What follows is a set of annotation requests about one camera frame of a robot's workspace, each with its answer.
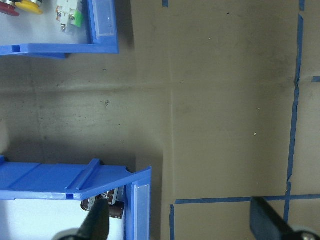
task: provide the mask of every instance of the blue storage bin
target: blue storage bin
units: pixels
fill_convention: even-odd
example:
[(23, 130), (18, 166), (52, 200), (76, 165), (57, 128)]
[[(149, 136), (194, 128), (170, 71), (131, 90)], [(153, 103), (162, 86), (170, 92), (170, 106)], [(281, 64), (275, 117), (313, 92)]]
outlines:
[(124, 186), (125, 239), (150, 238), (151, 167), (6, 162), (0, 156), (0, 200), (82, 201)]
[[(31, 13), (22, 12), (18, 17), (12, 17), (0, 13), (0, 22), (2, 25), (2, 33), (0, 36), (0, 56), (4, 55), (27, 55), (34, 57), (64, 58), (65, 54), (75, 53), (94, 53), (94, 54), (118, 54), (118, 31), (114, 0), (83, 0), (84, 23), (83, 30), (85, 39), (75, 41), (77, 43), (70, 44), (60, 43), (61, 38), (66, 33), (57, 33), (56, 43), (38, 42), (43, 36), (52, 32), (55, 25), (59, 22), (55, 19), (54, 1), (43, 1), (43, 7), (46, 7), (43, 16), (33, 15)], [(27, 38), (29, 42), (21, 42), (23, 38)]]

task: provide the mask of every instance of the metal part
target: metal part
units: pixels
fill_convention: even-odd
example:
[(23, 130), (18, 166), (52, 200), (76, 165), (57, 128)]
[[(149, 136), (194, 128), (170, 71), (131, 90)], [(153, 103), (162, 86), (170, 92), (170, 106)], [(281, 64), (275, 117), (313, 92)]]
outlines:
[(114, 205), (109, 206), (109, 217), (114, 219), (122, 219), (125, 211), (125, 203), (117, 201)]
[(66, 26), (66, 25), (64, 25), (64, 24), (61, 24), (61, 31), (62, 31), (62, 32), (65, 32), (65, 31), (66, 31), (66, 29), (67, 29), (67, 26)]
[(4, 4), (9, 4), (9, 5), (13, 6), (13, 7), (16, 7), (16, 4), (15, 4), (16, 1), (0, 0), (0, 2), (2, 2)]
[(116, 188), (97, 196), (89, 197), (88, 199), (82, 200), (80, 206), (83, 210), (90, 212), (91, 208), (95, 204), (95, 201), (99, 199), (107, 199), (109, 205), (114, 205), (117, 201), (118, 190), (119, 188)]
[(34, 4), (37, 4), (39, 7), (41, 6), (42, 4), (42, 0), (29, 0), (30, 2), (34, 3)]
[(302, 233), (302, 239), (303, 240), (316, 240), (315, 236), (313, 236), (311, 233), (308, 233), (308, 232)]

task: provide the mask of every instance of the green connector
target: green connector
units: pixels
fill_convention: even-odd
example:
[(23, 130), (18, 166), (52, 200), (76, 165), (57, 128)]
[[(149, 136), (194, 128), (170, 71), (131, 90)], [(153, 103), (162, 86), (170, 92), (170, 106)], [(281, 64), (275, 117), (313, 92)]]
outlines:
[(81, 28), (81, 25), (84, 21), (84, 16), (80, 11), (76, 11), (74, 14), (75, 22), (74, 25), (78, 28)]

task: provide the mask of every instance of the small debris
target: small debris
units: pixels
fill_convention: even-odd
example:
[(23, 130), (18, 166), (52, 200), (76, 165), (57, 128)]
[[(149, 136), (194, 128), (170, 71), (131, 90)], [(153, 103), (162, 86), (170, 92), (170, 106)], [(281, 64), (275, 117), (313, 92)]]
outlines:
[(107, 101), (104, 103), (104, 106), (107, 108), (108, 105), (109, 105), (109, 103), (110, 103), (110, 101), (107, 100)]

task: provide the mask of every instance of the blue plastic bin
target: blue plastic bin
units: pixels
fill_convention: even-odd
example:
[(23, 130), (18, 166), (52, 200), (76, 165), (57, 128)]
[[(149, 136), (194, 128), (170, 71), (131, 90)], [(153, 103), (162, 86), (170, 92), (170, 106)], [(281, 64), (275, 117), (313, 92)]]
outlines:
[(0, 56), (27, 55), (32, 57), (64, 58), (65, 54), (92, 53), (118, 54), (118, 31), (114, 0), (84, 0), (84, 15), (87, 27), (87, 44), (23, 43), (1, 45)]
[(125, 239), (150, 239), (151, 167), (6, 162), (0, 156), (0, 200), (82, 201), (115, 188), (125, 191)]

